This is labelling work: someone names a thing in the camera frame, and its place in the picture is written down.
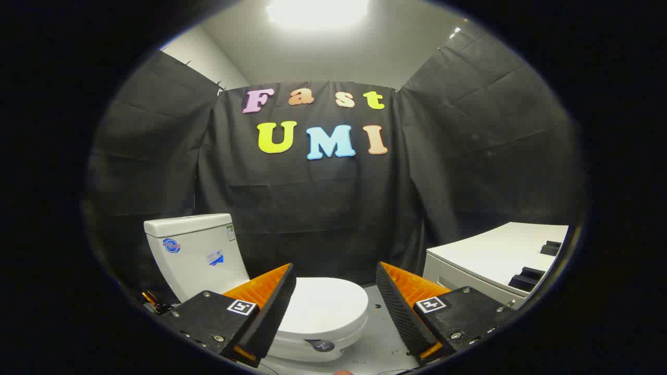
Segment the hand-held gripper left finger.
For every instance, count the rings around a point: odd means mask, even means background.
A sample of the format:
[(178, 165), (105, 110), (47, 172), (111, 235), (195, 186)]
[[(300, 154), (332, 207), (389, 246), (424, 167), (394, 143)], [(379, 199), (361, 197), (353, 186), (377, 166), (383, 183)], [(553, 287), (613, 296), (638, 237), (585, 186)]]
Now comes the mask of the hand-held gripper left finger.
[(203, 290), (156, 318), (161, 326), (226, 360), (259, 366), (296, 287), (288, 263), (224, 292)]

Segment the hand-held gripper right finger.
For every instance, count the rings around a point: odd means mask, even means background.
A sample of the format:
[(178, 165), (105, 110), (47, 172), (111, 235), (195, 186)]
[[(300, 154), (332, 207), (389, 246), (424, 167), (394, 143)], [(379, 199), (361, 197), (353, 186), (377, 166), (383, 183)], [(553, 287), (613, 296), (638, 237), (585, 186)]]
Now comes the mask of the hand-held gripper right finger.
[(383, 261), (377, 264), (376, 285), (419, 365), (465, 351), (516, 314), (471, 286), (451, 290)]

